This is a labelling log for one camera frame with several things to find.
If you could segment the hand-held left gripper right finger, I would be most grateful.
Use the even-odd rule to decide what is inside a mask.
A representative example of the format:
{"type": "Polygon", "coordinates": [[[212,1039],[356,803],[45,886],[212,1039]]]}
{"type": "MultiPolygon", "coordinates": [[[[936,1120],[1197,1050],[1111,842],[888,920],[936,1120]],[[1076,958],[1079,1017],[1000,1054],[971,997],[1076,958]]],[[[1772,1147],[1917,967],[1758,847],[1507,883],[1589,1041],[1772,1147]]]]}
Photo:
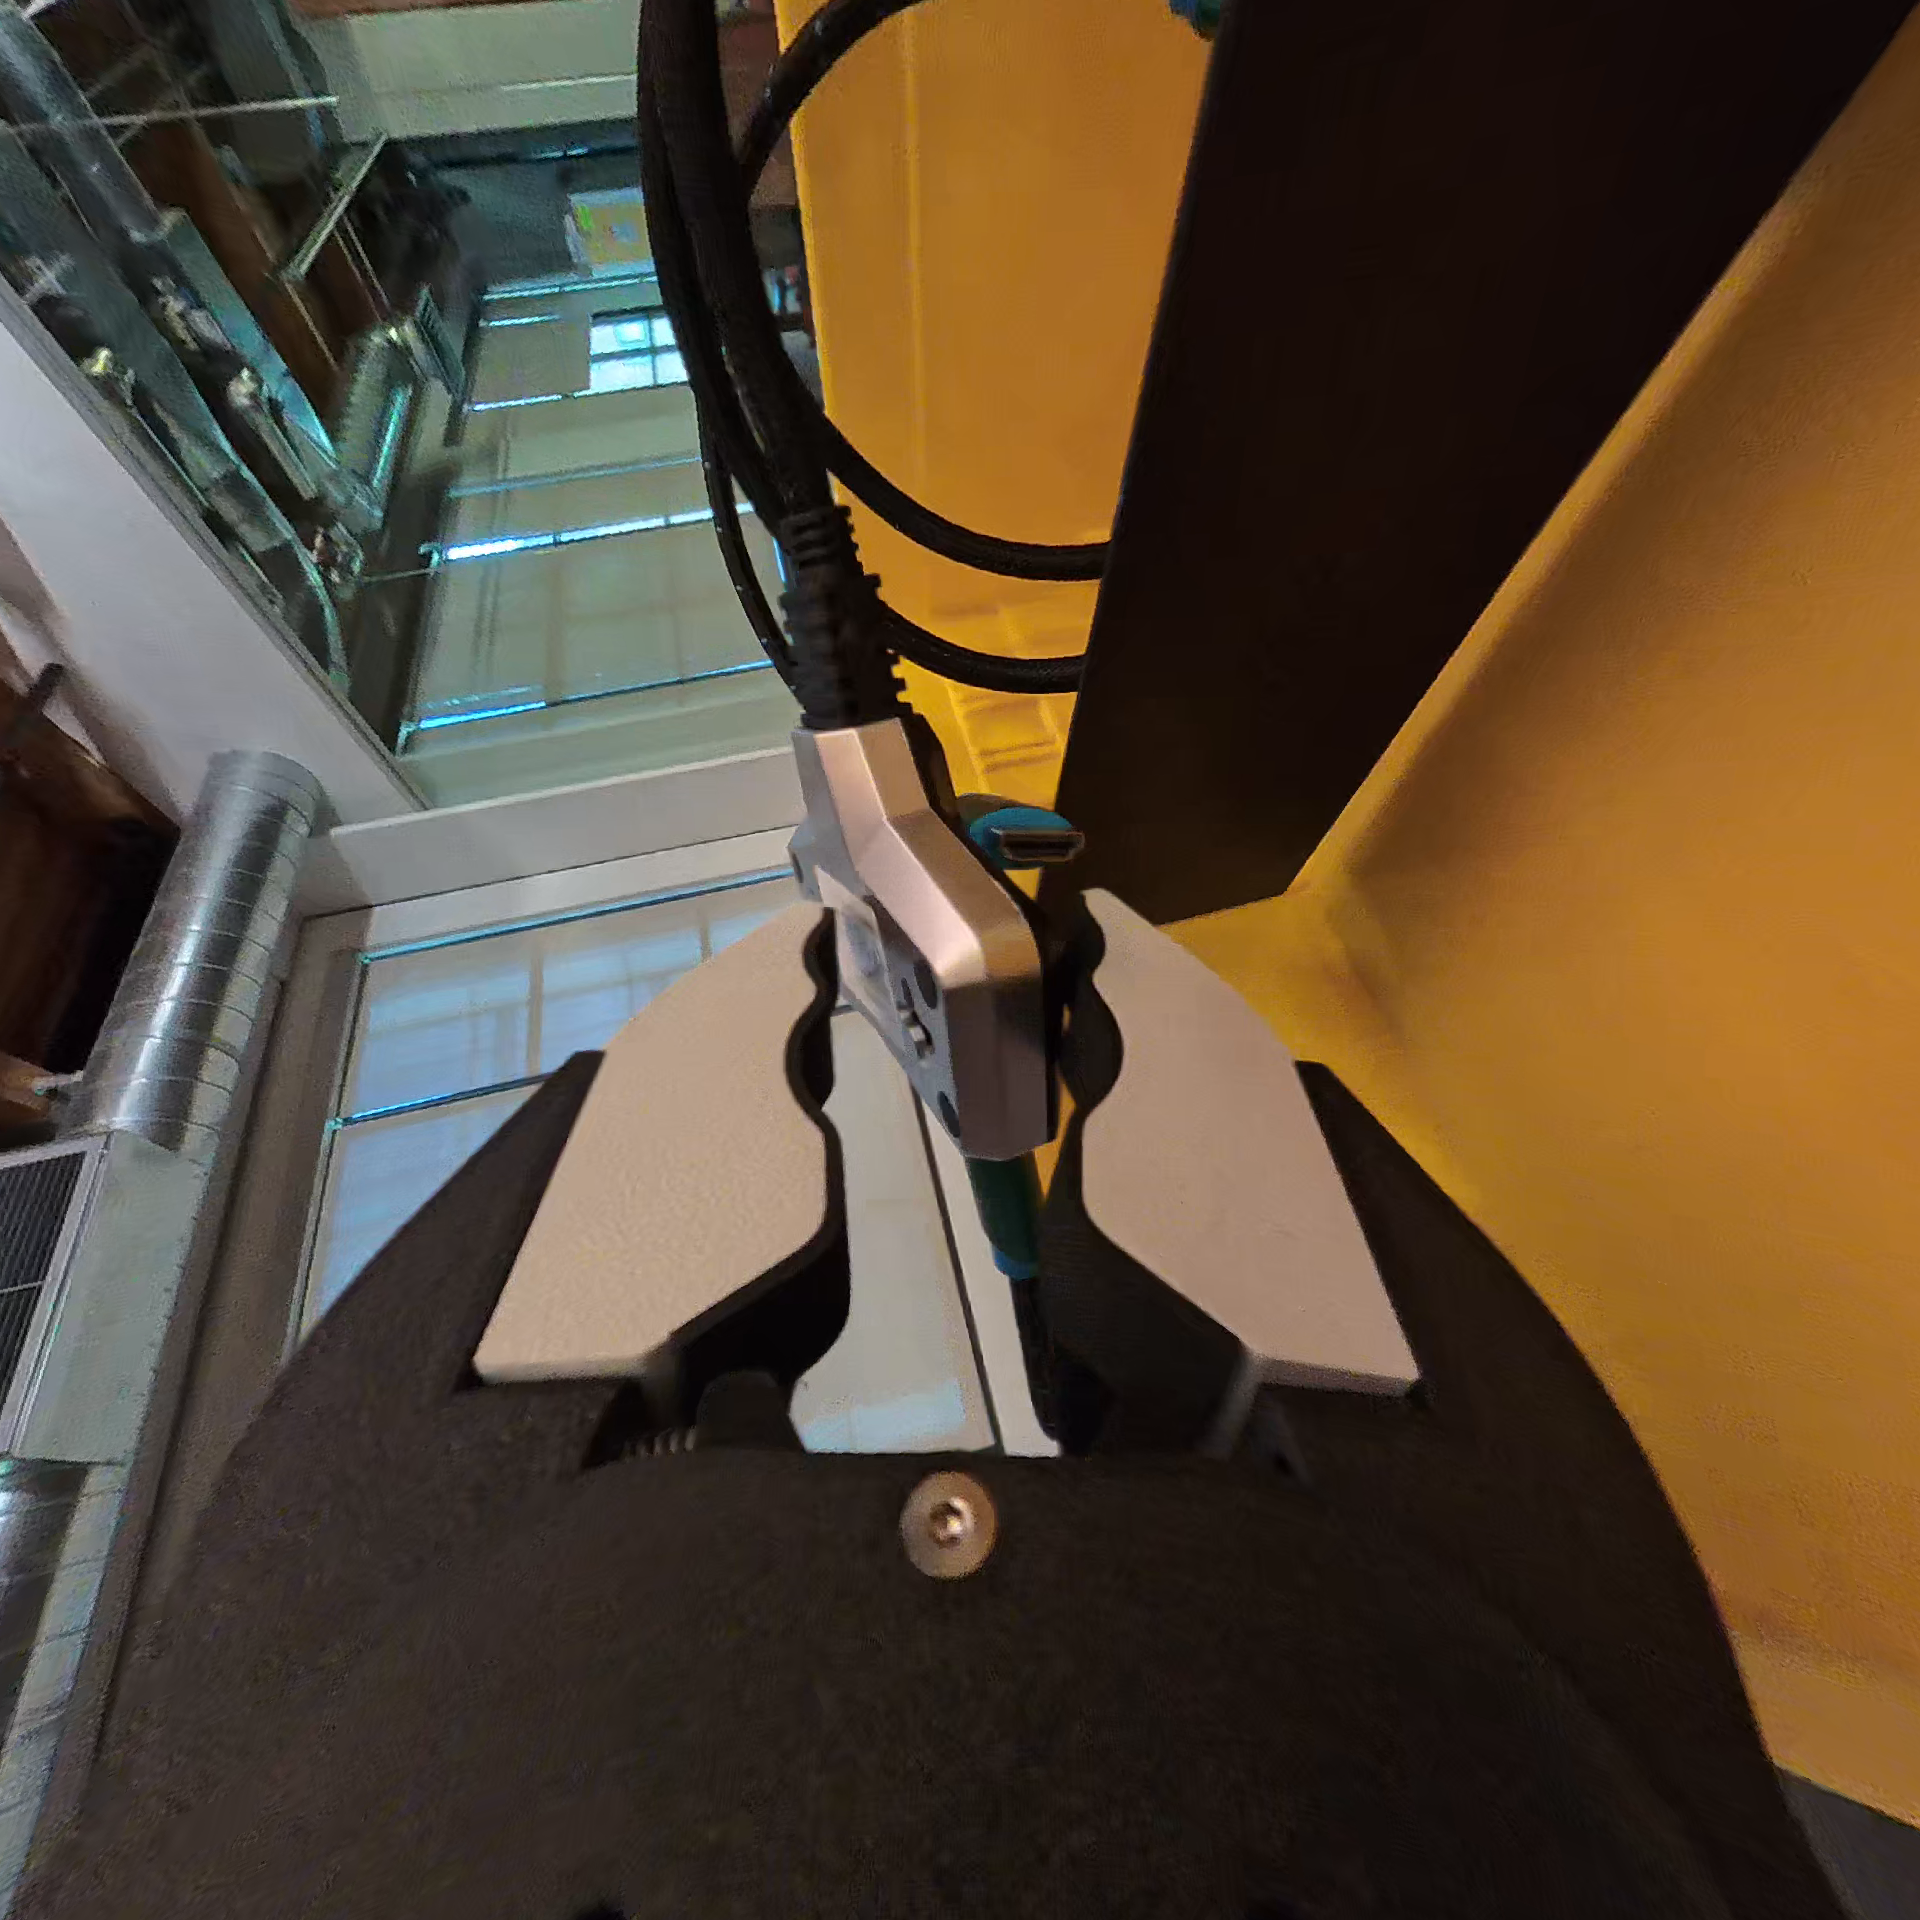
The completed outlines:
{"type": "Polygon", "coordinates": [[[1286,1397],[1417,1407],[1422,1366],[1283,1039],[1112,893],[1071,931],[1043,1206],[1063,1454],[1239,1454],[1286,1397]]]}

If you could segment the black bin divider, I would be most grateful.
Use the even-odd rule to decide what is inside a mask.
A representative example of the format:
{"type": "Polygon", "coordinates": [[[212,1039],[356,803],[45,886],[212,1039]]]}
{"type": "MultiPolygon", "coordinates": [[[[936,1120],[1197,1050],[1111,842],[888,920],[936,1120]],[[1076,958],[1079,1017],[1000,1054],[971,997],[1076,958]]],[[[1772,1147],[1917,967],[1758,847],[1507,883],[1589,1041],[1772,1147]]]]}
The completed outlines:
{"type": "Polygon", "coordinates": [[[1288,888],[1910,13],[1222,10],[1045,910],[1288,888]]]}

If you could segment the silver hdmi hub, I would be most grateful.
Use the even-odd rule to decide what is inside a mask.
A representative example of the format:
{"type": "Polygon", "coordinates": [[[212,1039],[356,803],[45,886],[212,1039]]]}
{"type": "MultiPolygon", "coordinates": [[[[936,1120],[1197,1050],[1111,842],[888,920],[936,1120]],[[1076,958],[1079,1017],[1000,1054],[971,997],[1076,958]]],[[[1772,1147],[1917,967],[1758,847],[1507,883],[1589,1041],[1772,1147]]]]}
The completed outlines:
{"type": "Polygon", "coordinates": [[[1056,1095],[1029,912],[941,814],[903,721],[791,742],[804,807],[791,858],[831,915],[843,1001],[965,1157],[1039,1147],[1056,1095]]]}

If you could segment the round spiral metal duct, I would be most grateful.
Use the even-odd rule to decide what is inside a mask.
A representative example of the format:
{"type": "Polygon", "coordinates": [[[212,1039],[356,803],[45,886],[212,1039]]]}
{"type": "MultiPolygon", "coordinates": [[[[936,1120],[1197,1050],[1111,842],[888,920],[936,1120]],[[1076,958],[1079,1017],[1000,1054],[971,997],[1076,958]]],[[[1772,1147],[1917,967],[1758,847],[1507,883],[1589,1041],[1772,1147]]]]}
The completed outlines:
{"type": "Polygon", "coordinates": [[[219,1160],[264,1039],[320,782],[273,752],[219,752],[159,879],[80,1081],[65,1136],[137,1136],[219,1160]]]}

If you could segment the metal duct with vent grille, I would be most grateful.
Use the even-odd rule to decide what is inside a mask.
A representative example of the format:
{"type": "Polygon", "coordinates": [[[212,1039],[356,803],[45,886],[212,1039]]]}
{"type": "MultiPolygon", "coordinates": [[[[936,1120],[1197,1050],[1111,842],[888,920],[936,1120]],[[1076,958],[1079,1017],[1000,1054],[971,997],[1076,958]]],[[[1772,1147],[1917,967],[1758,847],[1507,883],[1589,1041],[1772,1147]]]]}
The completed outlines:
{"type": "Polygon", "coordinates": [[[142,1136],[4,1152],[4,1458],[132,1458],[206,1207],[207,1169],[142,1136]]]}

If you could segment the yellow plastic bin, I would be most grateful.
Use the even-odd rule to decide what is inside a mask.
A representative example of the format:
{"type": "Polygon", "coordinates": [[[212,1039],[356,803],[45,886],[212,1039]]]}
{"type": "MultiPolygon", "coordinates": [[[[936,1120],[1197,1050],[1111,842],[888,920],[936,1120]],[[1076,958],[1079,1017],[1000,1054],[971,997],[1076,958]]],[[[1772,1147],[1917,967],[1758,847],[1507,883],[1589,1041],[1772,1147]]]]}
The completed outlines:
{"type": "MultiPolygon", "coordinates": [[[[803,112],[830,402],[1103,536],[1204,47],[927,5],[803,112]]],[[[1916,24],[1286,898],[1174,934],[1558,1310],[1774,1757],[1916,1821],[1916,24]]]]}

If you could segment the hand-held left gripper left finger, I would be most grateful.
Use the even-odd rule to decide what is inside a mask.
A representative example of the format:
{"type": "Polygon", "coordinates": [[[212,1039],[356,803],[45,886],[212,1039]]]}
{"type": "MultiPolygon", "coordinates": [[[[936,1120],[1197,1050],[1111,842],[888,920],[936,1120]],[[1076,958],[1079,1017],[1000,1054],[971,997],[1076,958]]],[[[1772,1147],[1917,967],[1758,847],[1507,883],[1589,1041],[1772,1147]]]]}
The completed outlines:
{"type": "Polygon", "coordinates": [[[793,1402],[851,1313],[831,921],[793,904],[601,1051],[471,1358],[485,1385],[631,1384],[654,1426],[726,1377],[793,1402]]]}

